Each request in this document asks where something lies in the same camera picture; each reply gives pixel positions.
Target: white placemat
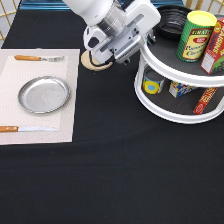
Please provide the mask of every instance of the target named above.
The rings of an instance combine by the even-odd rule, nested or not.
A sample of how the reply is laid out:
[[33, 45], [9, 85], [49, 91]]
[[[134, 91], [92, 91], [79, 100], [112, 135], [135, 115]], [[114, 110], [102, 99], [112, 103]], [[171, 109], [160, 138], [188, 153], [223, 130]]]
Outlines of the white placemat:
[[[60, 62], [18, 61], [14, 55], [65, 56]], [[0, 50], [0, 126], [48, 126], [57, 132], [0, 133], [0, 144], [71, 142], [73, 134], [79, 50]], [[18, 93], [28, 81], [42, 76], [65, 80], [71, 89], [68, 102], [46, 113], [27, 112], [18, 102]]]

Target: butter knife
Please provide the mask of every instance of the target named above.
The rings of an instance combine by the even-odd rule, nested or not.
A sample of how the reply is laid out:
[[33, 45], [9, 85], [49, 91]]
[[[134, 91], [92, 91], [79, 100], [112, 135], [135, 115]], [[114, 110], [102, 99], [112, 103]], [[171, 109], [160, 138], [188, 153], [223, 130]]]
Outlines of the butter knife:
[[0, 126], [0, 132], [20, 132], [20, 131], [57, 131], [57, 129], [50, 127]]
[[25, 60], [25, 61], [48, 61], [48, 62], [58, 62], [64, 60], [64, 56], [53, 57], [53, 58], [42, 58], [36, 56], [25, 56], [25, 55], [16, 55], [14, 56], [16, 60]]

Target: metal plate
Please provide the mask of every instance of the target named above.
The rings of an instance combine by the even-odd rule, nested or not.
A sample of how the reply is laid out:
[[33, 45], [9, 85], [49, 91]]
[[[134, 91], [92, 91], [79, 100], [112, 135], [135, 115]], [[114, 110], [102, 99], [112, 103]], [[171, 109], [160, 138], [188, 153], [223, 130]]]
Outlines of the metal plate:
[[45, 76], [26, 83], [19, 91], [18, 99], [22, 107], [32, 113], [48, 113], [65, 104], [70, 89], [63, 80]]

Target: spice rack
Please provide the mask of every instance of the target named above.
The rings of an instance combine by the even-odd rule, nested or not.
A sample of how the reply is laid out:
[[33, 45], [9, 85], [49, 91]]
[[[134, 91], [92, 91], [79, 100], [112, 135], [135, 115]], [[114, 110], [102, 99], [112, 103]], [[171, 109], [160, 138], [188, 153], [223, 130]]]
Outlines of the spice rack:
[[[159, 35], [156, 42], [141, 50], [138, 73], [135, 78], [135, 92], [141, 103], [154, 114], [169, 121], [196, 124], [209, 121], [224, 111], [224, 74], [208, 75], [197, 62], [186, 63], [176, 55], [177, 41], [167, 40]], [[142, 89], [143, 73], [146, 65], [166, 79], [161, 93], [150, 95]], [[178, 98], [169, 93], [170, 80], [200, 87]], [[201, 115], [193, 113], [194, 107], [207, 87], [220, 87]]]

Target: yellow can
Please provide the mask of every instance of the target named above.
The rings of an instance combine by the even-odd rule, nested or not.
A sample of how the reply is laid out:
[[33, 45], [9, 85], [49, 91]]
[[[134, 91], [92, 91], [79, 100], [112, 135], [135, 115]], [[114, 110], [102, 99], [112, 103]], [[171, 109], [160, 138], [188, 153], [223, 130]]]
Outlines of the yellow can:
[[216, 22], [216, 17], [209, 12], [192, 11], [188, 13], [176, 51], [177, 57], [186, 62], [197, 61], [208, 44]]

